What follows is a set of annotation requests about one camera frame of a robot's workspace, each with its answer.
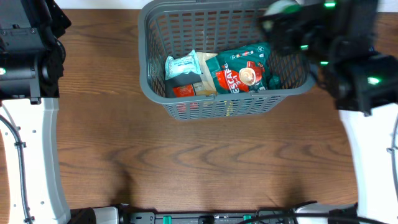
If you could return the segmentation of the green lid jar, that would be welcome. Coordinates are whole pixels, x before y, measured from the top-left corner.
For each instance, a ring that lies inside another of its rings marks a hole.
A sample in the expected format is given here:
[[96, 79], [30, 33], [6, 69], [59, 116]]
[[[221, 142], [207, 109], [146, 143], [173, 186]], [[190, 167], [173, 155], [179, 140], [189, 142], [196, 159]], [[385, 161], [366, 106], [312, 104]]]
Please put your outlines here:
[[300, 9], [300, 4], [294, 0], [278, 0], [272, 3], [264, 16], [273, 16], [280, 13], [291, 13]]

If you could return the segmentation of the green coffee bag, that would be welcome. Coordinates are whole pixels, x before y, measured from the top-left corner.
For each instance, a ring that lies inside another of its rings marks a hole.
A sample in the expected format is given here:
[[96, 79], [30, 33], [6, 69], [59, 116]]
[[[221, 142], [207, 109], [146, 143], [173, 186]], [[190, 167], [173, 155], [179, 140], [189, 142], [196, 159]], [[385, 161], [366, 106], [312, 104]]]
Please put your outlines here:
[[278, 90], [282, 84], [267, 65], [270, 55], [269, 44], [260, 42], [218, 53], [205, 63], [219, 94]]

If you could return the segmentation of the beige paper pouch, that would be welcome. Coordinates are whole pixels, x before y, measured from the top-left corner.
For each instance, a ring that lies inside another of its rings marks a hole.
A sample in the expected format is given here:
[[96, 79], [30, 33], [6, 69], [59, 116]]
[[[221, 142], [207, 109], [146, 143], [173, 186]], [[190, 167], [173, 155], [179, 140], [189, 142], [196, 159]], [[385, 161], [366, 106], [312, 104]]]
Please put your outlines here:
[[201, 77], [202, 83], [203, 83], [206, 91], [209, 91], [211, 94], [217, 94], [217, 91], [216, 91], [216, 87], [215, 87], [213, 78], [211, 76], [211, 73], [209, 71], [209, 68], [206, 64], [206, 61], [215, 56], [217, 56], [217, 54], [197, 52], [197, 57], [198, 57], [200, 69], [201, 69], [200, 77]]

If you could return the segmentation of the light blue wipes packet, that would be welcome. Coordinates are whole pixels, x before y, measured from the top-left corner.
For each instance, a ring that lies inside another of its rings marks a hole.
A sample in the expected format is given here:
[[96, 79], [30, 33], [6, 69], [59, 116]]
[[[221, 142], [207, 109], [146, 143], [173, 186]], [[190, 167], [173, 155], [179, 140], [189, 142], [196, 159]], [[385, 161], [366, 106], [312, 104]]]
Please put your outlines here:
[[188, 75], [194, 73], [201, 74], [200, 62], [195, 50], [192, 50], [186, 56], [173, 58], [168, 56], [165, 61], [165, 79], [170, 80], [179, 75]]

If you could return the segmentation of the orange pasta package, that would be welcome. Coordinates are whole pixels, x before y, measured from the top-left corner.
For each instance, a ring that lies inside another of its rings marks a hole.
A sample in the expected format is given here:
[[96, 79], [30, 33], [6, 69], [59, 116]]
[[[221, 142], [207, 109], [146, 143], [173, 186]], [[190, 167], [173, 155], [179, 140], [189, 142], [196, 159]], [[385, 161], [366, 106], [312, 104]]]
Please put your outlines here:
[[172, 91], [177, 98], [199, 95], [208, 96], [216, 94], [216, 92], [213, 90], [207, 90], [202, 82], [178, 86], [172, 88]]

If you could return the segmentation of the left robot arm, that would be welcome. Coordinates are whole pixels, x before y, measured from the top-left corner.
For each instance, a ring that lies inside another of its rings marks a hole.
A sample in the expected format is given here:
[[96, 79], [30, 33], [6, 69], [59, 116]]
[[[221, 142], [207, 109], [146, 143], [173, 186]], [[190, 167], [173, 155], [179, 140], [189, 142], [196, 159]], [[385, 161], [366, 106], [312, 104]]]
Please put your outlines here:
[[9, 223], [119, 223], [116, 207], [71, 209], [57, 150], [69, 18], [53, 0], [1, 0], [1, 137]]

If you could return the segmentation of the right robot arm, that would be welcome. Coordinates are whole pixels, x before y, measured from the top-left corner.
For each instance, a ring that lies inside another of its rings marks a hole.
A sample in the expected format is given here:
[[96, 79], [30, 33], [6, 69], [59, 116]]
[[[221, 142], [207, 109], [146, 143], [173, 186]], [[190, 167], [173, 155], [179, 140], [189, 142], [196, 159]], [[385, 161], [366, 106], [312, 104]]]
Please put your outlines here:
[[316, 65], [351, 148], [358, 201], [301, 205], [295, 223], [397, 222], [397, 59], [374, 50], [376, 0], [276, 1], [259, 23], [273, 49]]

